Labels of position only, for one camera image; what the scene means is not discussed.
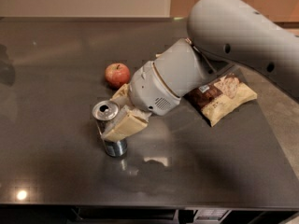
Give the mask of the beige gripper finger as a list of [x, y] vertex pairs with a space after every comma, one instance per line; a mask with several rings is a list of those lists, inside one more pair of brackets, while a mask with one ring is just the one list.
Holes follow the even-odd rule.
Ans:
[[125, 105], [118, 115], [106, 125], [102, 138], [117, 142], [145, 129], [149, 124], [150, 113]]
[[110, 98], [111, 101], [118, 104], [120, 107], [123, 107], [125, 105], [130, 105], [131, 101], [128, 96], [129, 93], [129, 85], [123, 84]]

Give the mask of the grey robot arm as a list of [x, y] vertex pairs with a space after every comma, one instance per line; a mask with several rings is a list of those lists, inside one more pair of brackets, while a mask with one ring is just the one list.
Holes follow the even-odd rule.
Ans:
[[299, 98], [299, 38], [243, 1], [200, 0], [187, 19], [187, 33], [112, 96], [120, 111], [103, 139], [117, 142], [142, 131], [151, 115], [165, 115], [186, 94], [216, 124], [257, 96], [229, 74], [233, 63], [255, 70]]

